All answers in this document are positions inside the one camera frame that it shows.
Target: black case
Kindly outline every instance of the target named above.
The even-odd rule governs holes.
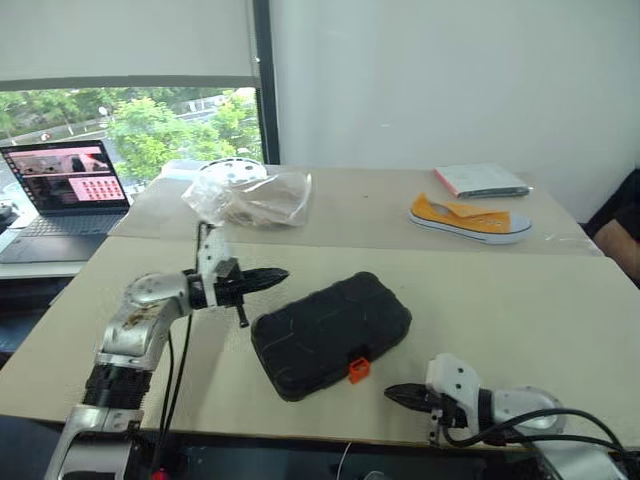
[[[258,318],[251,340],[278,394],[297,401],[345,377],[354,360],[380,357],[410,323],[393,292],[360,272]]]

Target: sneaker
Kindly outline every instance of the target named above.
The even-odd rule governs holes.
[[[531,233],[531,220],[517,213],[451,202],[433,203],[424,193],[413,202],[409,219],[421,227],[491,245],[515,243]]]

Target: black cable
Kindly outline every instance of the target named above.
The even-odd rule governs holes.
[[[171,392],[171,385],[173,384],[173,337],[171,336],[171,329],[167,335],[169,341],[169,378],[167,378],[167,388],[164,391],[164,400],[162,401],[162,415],[160,415],[160,430],[164,430],[165,421],[167,418],[167,407],[169,405],[169,396]]]
[[[197,228],[197,240],[196,240],[196,250],[195,250],[195,270],[196,272],[198,272],[198,270],[200,269],[200,262],[198,261],[198,251],[200,249],[200,243],[202,242],[202,230],[203,230],[203,226],[206,226],[207,224],[205,222],[198,222],[198,226]],[[160,455],[161,452],[164,448],[164,442],[165,439],[167,437],[167,434],[169,433],[169,430],[171,429],[171,422],[173,420],[173,413],[175,411],[176,408],[176,404],[178,403],[178,393],[180,392],[180,385],[182,384],[182,375],[184,373],[184,366],[187,360],[187,351],[189,350],[189,340],[191,338],[191,326],[193,324],[193,313],[189,314],[189,317],[187,318],[187,331],[185,333],[185,337],[184,337],[184,346],[182,347],[182,356],[180,357],[180,365],[178,366],[178,375],[176,377],[176,384],[175,387],[173,388],[173,396],[171,398],[171,405],[169,406],[169,412],[167,413],[166,419],[164,418],[164,414],[165,412],[165,406],[166,406],[166,401],[168,398],[168,393],[169,393],[169,389],[170,389],[170,383],[167,384],[167,389],[165,390],[165,400],[164,400],[164,404],[163,404],[163,413],[162,413],[162,417],[161,417],[161,430],[160,430],[160,434],[158,436],[158,443],[156,444],[156,448],[154,451],[154,461],[152,462],[152,472],[155,472],[157,467],[158,467],[158,463],[160,461]],[[169,332],[169,348],[171,349],[171,352],[173,353],[173,342],[171,339],[171,332]]]
[[[442,434],[444,435],[445,440],[456,446],[457,440],[454,440],[451,437],[451,433],[448,428],[442,430]],[[600,438],[595,437],[586,437],[582,435],[564,435],[564,434],[549,434],[549,435],[518,435],[513,439],[505,439],[504,443],[526,443],[526,442],[543,442],[543,441],[573,441],[573,442],[582,442],[582,443],[591,443],[593,445],[602,445],[603,447],[607,447],[610,450],[618,452],[621,455],[626,455],[627,451],[624,448],[621,448],[611,442],[607,442],[606,440],[602,440]]]
[[[162,414],[160,415],[160,425],[158,427],[158,441],[153,449],[153,460],[151,461],[151,471],[155,472],[158,467],[158,461],[160,460],[160,444],[164,436],[165,422],[167,418],[167,406],[169,405],[169,397],[171,396],[171,385],[173,384],[173,367],[174,367],[174,354],[173,354],[173,337],[171,336],[171,330],[168,334],[169,341],[169,376],[167,378],[167,386],[164,390],[164,400],[162,401]]]
[[[594,445],[601,445],[609,448],[610,450],[618,452],[622,457],[622,460],[627,465],[627,469],[629,471],[629,474],[632,476],[632,478],[634,480],[640,480],[640,474],[638,473],[638,466],[636,465],[635,460],[633,459],[632,455],[622,446],[622,444],[620,443],[620,440],[618,440],[618,437],[616,437],[613,431],[604,422],[602,422],[602,420],[582,410],[576,410],[571,408],[548,408],[543,410],[534,410],[532,412],[528,412],[528,413],[513,417],[502,423],[493,425],[487,428],[486,430],[483,430],[482,432],[478,433],[477,435],[474,435],[469,438],[465,438],[463,440],[454,440],[451,437],[451,434],[449,433],[448,428],[443,429],[443,434],[444,434],[445,440],[447,440],[447,442],[449,442],[449,444],[453,445],[454,447],[470,447],[476,443],[486,440],[487,437],[489,437],[490,435],[501,433],[507,429],[510,429],[516,425],[524,423],[528,420],[532,420],[534,418],[546,417],[551,415],[574,415],[574,416],[578,416],[578,417],[582,417],[587,420],[590,420],[591,422],[596,424],[598,427],[600,427],[609,436],[609,438],[611,439],[611,442],[607,442],[606,440],[601,440],[599,438],[585,437],[580,435],[557,434],[557,435],[528,435],[527,436],[527,435],[522,435],[519,432],[516,432],[518,437],[516,439],[506,439],[505,443],[560,440],[560,441],[576,441],[576,442],[583,442],[583,443],[591,443]]]
[[[173,412],[176,409],[178,403],[178,394],[180,393],[180,384],[182,383],[182,374],[184,373],[184,365],[187,360],[187,351],[189,350],[189,339],[191,337],[191,324],[193,323],[193,314],[189,315],[187,319],[187,333],[184,337],[184,347],[182,347],[182,357],[180,358],[180,365],[178,366],[178,376],[176,377],[176,386],[173,389],[173,397],[171,398],[171,406],[169,407],[169,413],[167,414],[167,421],[164,425],[164,433],[162,435],[162,443],[171,429],[171,421],[173,420]]]
[[[455,443],[452,443],[452,445],[455,447],[470,447],[478,442],[482,442],[492,434],[500,433],[528,420],[533,420],[534,418],[549,417],[551,415],[574,415],[576,417],[586,418],[600,427],[611,439],[611,442],[614,445],[617,445],[618,448],[623,448],[618,437],[616,437],[613,431],[602,420],[597,418],[595,415],[591,415],[588,412],[577,410],[575,408],[546,408],[543,410],[533,410],[531,412],[518,415],[517,417],[510,418],[504,422],[497,423],[472,437],[465,438],[463,440],[454,440]]]

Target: silver robotic arm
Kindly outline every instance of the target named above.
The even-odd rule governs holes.
[[[202,273],[152,273],[127,287],[96,353],[82,404],[67,418],[46,479],[133,476],[139,454],[134,437],[144,415],[140,405],[172,323],[194,310],[224,306],[236,307],[240,326],[247,326],[243,295],[269,288],[288,275],[277,268],[242,272],[216,229],[200,246],[198,260]]]
[[[569,435],[567,416],[564,414],[538,415],[516,423],[509,429],[498,428],[508,426],[508,422],[517,420],[523,414],[561,409],[562,404],[550,393],[531,386],[495,391],[483,389],[476,371],[451,354],[439,354],[429,362],[424,384],[394,385],[385,391],[385,395],[412,410],[431,413],[437,431],[432,438],[444,433],[453,446],[470,446],[480,441],[477,438],[480,438],[478,434],[481,432],[494,431],[494,435],[482,437],[482,441],[494,445],[519,442],[534,447],[540,453],[550,478],[628,478],[603,446],[569,441],[569,436],[563,439],[563,435]],[[461,428],[466,428],[468,435],[459,440],[452,438],[449,429]],[[510,436],[512,441],[507,442],[505,435]],[[527,440],[544,436],[557,439]]]

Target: tabletop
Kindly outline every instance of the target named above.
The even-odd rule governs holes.
[[[271,173],[285,167],[269,166]],[[229,223],[227,238],[238,243],[492,253],[602,255],[575,220],[533,179],[525,197],[465,199],[462,203],[519,212],[533,230],[511,245],[485,245],[455,235],[425,230],[408,220],[414,198],[426,192],[437,202],[456,199],[431,171],[311,169],[313,193],[306,225],[248,228]],[[187,180],[156,179],[136,199],[111,232],[137,238],[194,239],[196,213],[181,199]]]
[[[246,297],[250,319],[366,270],[409,308],[412,324],[360,383],[342,380],[290,403],[276,394],[234,310],[199,312],[176,430],[425,442],[429,416],[400,407],[382,392],[424,381],[429,359],[450,352],[472,365],[486,388],[544,388],[565,406],[603,419],[626,445],[640,445],[640,295],[608,258],[230,247],[245,269],[277,266],[291,273],[280,285]],[[193,249],[189,240],[108,238],[0,373],[0,414],[63,420],[83,396],[94,349],[125,286],[146,272],[191,267]],[[174,324],[176,346],[182,345],[184,325],[184,319]],[[157,428],[166,374],[165,352],[143,404],[143,427]],[[580,433],[598,434],[575,424]]]

